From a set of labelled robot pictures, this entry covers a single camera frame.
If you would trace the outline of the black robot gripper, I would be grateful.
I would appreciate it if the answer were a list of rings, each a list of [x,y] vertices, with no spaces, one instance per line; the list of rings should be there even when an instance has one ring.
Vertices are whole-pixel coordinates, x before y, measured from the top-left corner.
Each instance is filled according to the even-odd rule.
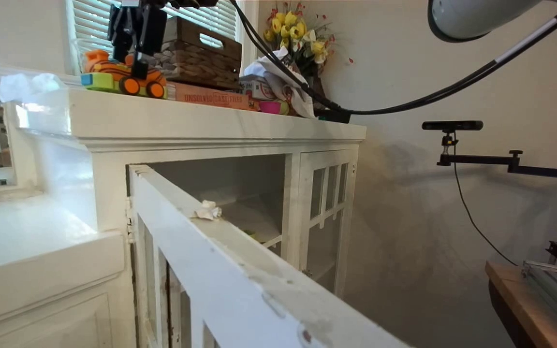
[[[108,9],[108,30],[107,36],[112,38],[112,55],[116,61],[124,61],[134,32],[139,32],[147,20],[147,7],[163,11],[165,7],[213,7],[219,0],[114,0]],[[143,36],[134,53],[132,75],[137,78],[147,76],[149,59],[161,47],[155,36]]]

